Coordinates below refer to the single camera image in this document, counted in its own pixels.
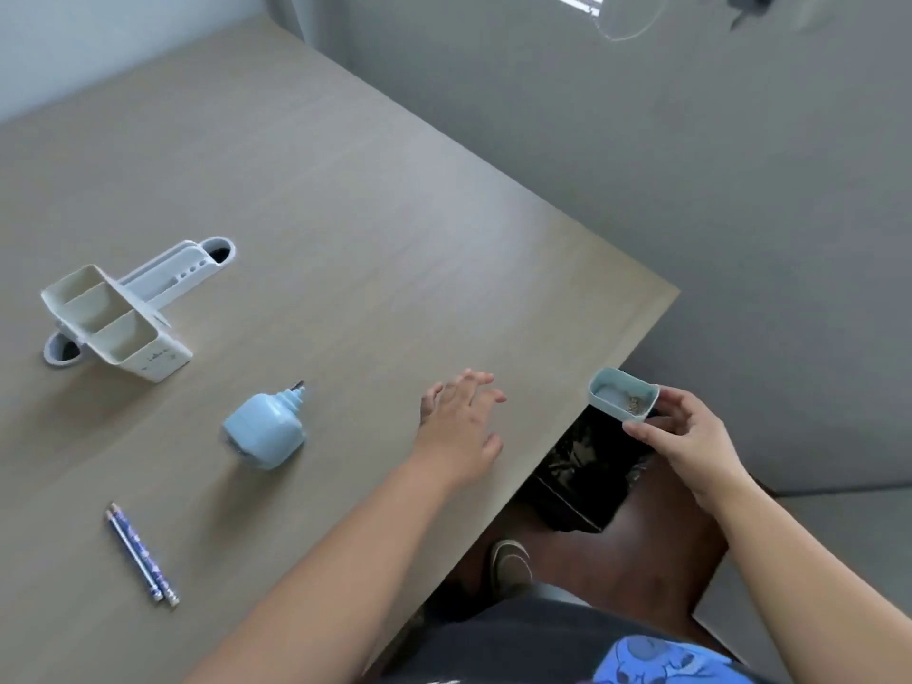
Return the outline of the person's left hand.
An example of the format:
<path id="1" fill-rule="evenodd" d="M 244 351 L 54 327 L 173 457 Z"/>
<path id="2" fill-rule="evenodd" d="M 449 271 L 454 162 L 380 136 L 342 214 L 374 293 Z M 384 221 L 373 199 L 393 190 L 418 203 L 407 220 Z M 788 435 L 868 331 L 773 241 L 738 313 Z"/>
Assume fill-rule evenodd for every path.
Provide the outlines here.
<path id="1" fill-rule="evenodd" d="M 417 468 L 446 494 L 477 481 L 492 465 L 484 465 L 482 447 L 491 433 L 494 407 L 506 402 L 494 381 L 473 397 L 460 396 L 460 374 L 444 383 L 435 412 L 420 422 L 410 457 Z"/>

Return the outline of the person's right hand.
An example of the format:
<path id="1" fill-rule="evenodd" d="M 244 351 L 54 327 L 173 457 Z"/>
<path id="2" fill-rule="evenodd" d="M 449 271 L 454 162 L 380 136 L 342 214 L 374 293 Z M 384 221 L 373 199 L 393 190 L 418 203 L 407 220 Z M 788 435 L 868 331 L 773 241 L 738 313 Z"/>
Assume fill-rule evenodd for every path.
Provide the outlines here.
<path id="1" fill-rule="evenodd" d="M 723 423 L 694 394 L 660 387 L 657 415 L 646 420 L 673 420 L 678 445 L 657 452 L 688 487 L 701 508 L 718 519 L 723 508 L 753 485 Z"/>

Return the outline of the light blue shavings tray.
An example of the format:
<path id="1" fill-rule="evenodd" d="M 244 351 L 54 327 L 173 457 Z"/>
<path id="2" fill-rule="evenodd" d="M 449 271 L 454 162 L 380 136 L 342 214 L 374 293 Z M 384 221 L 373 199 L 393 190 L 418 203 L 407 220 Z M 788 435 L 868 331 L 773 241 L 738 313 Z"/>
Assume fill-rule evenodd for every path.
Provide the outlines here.
<path id="1" fill-rule="evenodd" d="M 643 412 L 637 416 L 625 410 L 629 396 L 643 401 Z M 660 395 L 660 386 L 637 379 L 613 367 L 599 370 L 588 385 L 588 405 L 621 422 L 645 421 L 653 411 Z"/>

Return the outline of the person's right forearm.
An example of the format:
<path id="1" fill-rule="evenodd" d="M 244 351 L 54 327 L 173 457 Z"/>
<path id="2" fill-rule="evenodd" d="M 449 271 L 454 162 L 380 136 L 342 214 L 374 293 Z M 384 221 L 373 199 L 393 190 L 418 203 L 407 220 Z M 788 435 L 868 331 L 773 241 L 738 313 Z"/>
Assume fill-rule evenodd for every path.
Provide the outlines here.
<path id="1" fill-rule="evenodd" d="M 912 489 L 793 496 L 737 489 L 729 546 L 694 618 L 783 684 L 912 684 Z"/>

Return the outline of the person's left forearm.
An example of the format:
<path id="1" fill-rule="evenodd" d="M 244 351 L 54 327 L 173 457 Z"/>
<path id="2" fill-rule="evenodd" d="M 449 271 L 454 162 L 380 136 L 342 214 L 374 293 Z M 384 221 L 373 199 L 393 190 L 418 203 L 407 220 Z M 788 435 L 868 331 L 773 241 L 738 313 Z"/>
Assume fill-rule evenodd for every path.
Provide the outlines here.
<path id="1" fill-rule="evenodd" d="M 471 457 L 415 448 L 286 574 L 186 684 L 350 684 Z"/>

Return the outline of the black plastic trash bag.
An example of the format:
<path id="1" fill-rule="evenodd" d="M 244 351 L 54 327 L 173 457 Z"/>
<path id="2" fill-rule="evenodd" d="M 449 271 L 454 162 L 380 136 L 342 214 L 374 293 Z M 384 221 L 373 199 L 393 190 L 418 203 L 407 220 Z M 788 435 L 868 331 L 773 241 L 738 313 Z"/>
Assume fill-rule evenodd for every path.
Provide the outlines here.
<path id="1" fill-rule="evenodd" d="M 515 497 L 553 531 L 601 533 L 652 455 L 619 420 L 588 406 Z"/>

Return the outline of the grey shoe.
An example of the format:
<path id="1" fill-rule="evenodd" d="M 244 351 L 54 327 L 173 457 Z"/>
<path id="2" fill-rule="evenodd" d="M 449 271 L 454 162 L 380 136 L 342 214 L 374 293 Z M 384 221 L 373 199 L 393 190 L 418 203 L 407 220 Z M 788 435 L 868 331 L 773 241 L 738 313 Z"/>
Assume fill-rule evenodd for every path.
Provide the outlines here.
<path id="1" fill-rule="evenodd" d="M 534 585 L 530 554 L 513 539 L 498 540 L 491 547 L 487 575 L 495 601 L 502 601 Z"/>

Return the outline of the light blue pencil sharpener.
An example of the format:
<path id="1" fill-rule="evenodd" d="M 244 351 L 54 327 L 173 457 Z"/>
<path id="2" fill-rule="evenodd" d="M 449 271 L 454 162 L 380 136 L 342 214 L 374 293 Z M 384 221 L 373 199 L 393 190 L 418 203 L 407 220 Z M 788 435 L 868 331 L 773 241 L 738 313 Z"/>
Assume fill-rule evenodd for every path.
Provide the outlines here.
<path id="1" fill-rule="evenodd" d="M 301 420 L 305 382 L 275 394 L 260 393 L 247 399 L 222 422 L 228 445 L 249 465 L 272 471 L 304 447 Z"/>

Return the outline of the dark grey shorts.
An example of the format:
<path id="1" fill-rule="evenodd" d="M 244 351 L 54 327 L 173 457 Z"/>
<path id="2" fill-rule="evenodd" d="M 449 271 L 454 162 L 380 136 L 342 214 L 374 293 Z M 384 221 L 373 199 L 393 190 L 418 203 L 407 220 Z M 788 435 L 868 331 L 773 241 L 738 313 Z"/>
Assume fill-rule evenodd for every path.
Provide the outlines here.
<path id="1" fill-rule="evenodd" d="M 507 598 L 472 619 L 432 629 L 376 684 L 594 684 L 612 644 L 633 635 L 690 644 L 597 608 Z M 772 684 L 732 662 L 754 684 Z"/>

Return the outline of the blue printed shirt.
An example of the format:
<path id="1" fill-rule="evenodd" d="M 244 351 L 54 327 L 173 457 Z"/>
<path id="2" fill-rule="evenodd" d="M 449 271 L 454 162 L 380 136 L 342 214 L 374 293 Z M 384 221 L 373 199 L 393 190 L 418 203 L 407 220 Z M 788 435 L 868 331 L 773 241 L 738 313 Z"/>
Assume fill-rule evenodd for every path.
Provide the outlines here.
<path id="1" fill-rule="evenodd" d="M 754 684 L 732 660 L 703 646 L 653 636 L 613 643 L 592 676 L 594 684 Z"/>

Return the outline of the white long holder with holes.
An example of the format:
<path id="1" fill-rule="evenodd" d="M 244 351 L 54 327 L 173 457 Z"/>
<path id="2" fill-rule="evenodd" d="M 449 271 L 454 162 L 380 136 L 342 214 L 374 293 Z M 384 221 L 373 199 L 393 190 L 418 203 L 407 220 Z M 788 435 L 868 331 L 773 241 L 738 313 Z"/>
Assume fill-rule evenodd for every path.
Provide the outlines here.
<path id="1" fill-rule="evenodd" d="M 54 368 L 74 366 L 93 351 L 89 337 L 130 310 L 146 310 L 168 327 L 162 310 L 235 256 L 236 245 L 228 238 L 184 240 L 120 279 L 95 264 L 66 275 L 41 292 L 56 326 L 43 348 L 45 363 Z"/>

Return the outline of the blue patterned pencil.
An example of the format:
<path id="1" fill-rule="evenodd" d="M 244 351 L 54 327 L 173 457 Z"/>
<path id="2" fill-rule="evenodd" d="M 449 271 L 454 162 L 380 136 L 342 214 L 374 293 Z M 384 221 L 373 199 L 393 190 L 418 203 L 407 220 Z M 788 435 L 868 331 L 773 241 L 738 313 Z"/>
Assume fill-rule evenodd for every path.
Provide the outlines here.
<path id="1" fill-rule="evenodd" d="M 176 609 L 181 603 L 178 594 L 171 585 L 171 582 L 159 567 L 157 561 L 152 556 L 151 551 L 148 549 L 146 544 L 139 536 L 138 532 L 135 530 L 129 517 L 123 512 L 120 506 L 115 503 L 110 503 L 107 507 L 107 510 L 111 510 L 114 513 L 117 521 L 122 524 L 129 539 L 134 543 L 134 546 L 139 551 L 141 559 L 146 564 L 147 568 L 151 571 L 155 581 L 163 590 L 164 601 L 161 604 L 166 605 L 171 610 Z"/>
<path id="2" fill-rule="evenodd" d="M 106 519 L 108 524 L 113 529 L 114 533 L 120 538 L 120 542 L 124 546 L 127 554 L 131 557 L 132 562 L 136 565 L 139 573 L 141 574 L 146 586 L 148 588 L 148 593 L 150 598 L 156 604 L 160 604 L 164 601 L 164 592 L 155 581 L 152 576 L 151 571 L 147 568 L 146 564 L 140 557 L 139 551 L 134 546 L 134 543 L 129 539 L 126 531 L 124 530 L 122 524 L 117 521 L 114 513 L 111 510 L 106 509 Z"/>

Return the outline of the cream compartment desk organizer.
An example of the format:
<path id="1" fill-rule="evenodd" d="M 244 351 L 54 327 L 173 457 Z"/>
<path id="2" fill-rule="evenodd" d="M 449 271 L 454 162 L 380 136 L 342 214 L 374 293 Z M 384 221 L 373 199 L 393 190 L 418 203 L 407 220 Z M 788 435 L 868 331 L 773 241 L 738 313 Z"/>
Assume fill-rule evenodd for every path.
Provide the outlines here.
<path id="1" fill-rule="evenodd" d="M 157 310 L 95 264 L 66 275 L 40 296 L 67 337 L 138 378 L 160 383 L 193 357 Z"/>

